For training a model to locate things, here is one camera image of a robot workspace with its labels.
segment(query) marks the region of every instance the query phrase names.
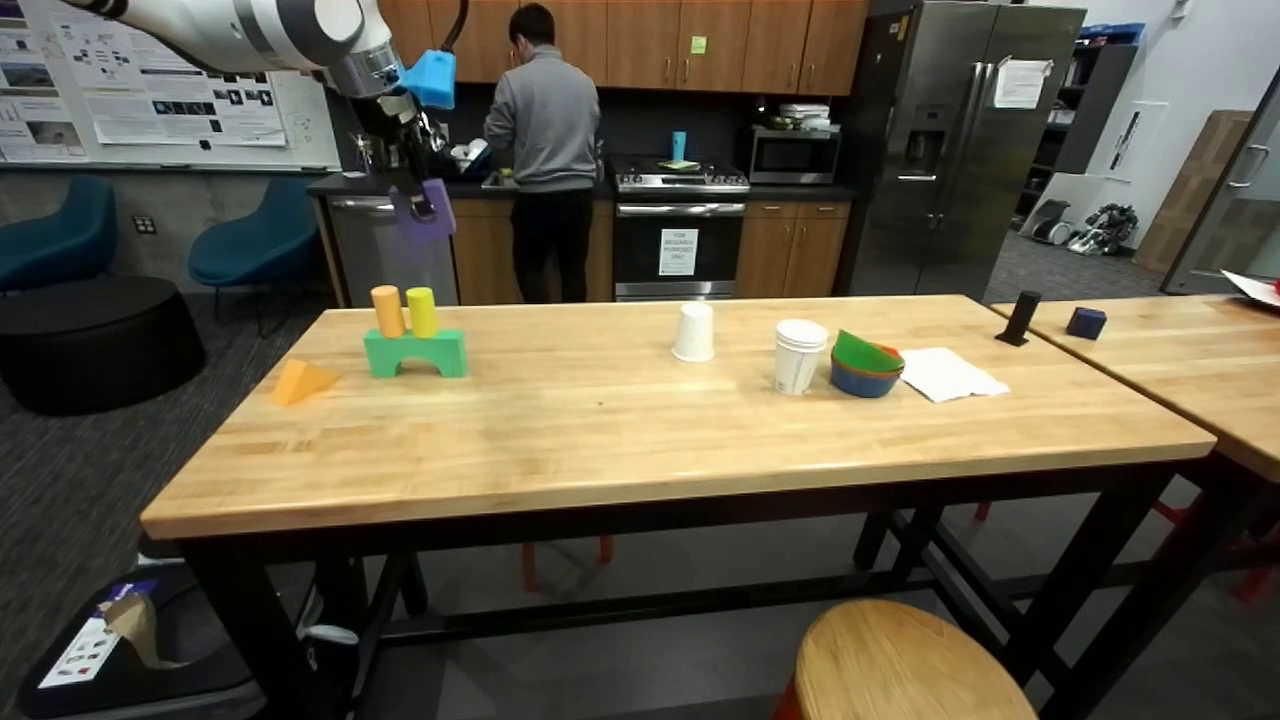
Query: refrigerator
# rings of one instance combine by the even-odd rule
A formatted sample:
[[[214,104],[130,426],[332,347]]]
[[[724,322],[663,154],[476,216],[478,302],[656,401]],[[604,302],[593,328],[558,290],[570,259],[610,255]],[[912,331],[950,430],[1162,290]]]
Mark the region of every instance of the refrigerator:
[[[1240,273],[1255,279],[1280,275],[1280,74],[1262,93],[1250,126],[1214,182],[1214,191],[1195,221],[1180,259],[1162,275],[1162,291],[1226,291],[1221,275]]]
[[[842,291],[985,296],[1082,7],[878,0],[848,101]]]

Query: blue chair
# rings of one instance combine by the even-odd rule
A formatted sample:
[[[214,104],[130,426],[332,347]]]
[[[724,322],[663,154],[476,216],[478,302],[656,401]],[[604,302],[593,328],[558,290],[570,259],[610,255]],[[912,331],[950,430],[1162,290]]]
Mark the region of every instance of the blue chair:
[[[73,182],[52,216],[0,230],[0,290],[91,279],[114,251],[114,190]]]
[[[310,209],[310,191],[295,182],[270,182],[263,202],[227,225],[210,225],[194,237],[187,273],[194,283],[210,290],[210,317],[220,311],[223,290],[283,290],[300,291],[314,273],[318,225]]]

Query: person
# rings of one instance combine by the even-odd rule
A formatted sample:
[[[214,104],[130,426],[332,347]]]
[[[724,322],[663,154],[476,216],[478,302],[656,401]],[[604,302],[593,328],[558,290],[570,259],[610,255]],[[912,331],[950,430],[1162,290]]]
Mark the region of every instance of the person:
[[[506,41],[520,56],[490,93],[483,140],[511,162],[514,279],[529,304],[548,304],[548,263],[558,268],[558,302],[589,302],[589,237],[596,190],[596,81],[554,49],[543,5],[511,11]]]

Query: oven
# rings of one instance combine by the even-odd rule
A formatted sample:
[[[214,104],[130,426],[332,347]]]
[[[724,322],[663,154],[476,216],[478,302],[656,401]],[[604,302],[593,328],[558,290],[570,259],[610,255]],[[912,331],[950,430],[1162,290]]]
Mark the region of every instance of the oven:
[[[610,216],[614,302],[734,296],[745,206],[713,198],[626,202]]]

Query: white container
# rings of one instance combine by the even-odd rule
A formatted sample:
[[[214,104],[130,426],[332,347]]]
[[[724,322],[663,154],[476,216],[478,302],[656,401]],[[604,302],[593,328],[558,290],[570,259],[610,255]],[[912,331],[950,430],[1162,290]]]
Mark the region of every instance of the white container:
[[[673,357],[680,366],[706,366],[716,359],[716,310],[702,302],[674,310],[674,346]]]
[[[826,328],[811,322],[778,322],[771,347],[771,379],[784,397],[804,397],[826,351]]]

